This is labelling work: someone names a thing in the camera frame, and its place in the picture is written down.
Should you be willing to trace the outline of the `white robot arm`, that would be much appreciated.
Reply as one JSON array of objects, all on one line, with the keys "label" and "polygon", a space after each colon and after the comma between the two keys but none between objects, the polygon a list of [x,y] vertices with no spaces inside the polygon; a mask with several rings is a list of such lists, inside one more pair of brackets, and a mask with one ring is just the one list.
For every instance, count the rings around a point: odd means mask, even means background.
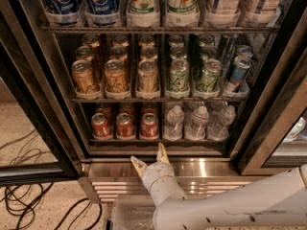
[{"label": "white robot arm", "polygon": [[163,144],[151,165],[132,157],[150,193],[155,230],[206,230],[225,226],[307,223],[307,165],[207,198],[192,199],[178,185]]}]

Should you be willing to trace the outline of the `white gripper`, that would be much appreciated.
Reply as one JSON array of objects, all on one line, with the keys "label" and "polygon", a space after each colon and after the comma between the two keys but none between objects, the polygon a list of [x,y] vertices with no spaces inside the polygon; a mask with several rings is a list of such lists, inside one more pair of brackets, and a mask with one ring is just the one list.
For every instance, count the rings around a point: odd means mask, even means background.
[{"label": "white gripper", "polygon": [[187,194],[178,185],[173,167],[169,164],[167,151],[162,143],[158,144],[155,163],[147,166],[135,156],[130,161],[141,177],[143,185],[148,190],[155,206],[168,199],[186,199]]}]

